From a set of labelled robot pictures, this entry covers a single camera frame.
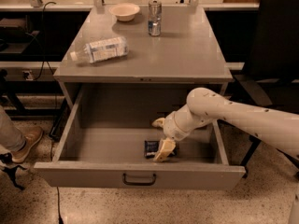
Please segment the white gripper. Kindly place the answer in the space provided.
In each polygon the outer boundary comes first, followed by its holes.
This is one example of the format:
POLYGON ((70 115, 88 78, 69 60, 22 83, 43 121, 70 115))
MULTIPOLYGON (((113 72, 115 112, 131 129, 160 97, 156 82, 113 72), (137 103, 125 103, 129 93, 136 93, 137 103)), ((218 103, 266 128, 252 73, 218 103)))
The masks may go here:
POLYGON ((154 161, 164 162, 176 148, 175 141, 181 141, 188 137, 193 130, 207 126, 212 119, 204 118, 193 114, 187 105, 177 111, 173 111, 166 118, 158 118, 151 123, 155 128, 163 128, 164 134, 168 138, 162 138, 159 142, 158 151, 154 156, 154 161))

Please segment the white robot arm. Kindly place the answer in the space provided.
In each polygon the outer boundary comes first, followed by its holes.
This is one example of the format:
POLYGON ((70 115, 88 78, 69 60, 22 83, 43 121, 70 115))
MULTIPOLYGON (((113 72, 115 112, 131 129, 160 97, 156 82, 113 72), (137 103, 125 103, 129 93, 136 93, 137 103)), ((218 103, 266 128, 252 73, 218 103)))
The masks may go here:
POLYGON ((165 161, 176 142, 217 119, 299 161, 299 115, 233 102, 206 88, 190 91, 182 108, 152 122, 164 132, 155 160, 165 161))

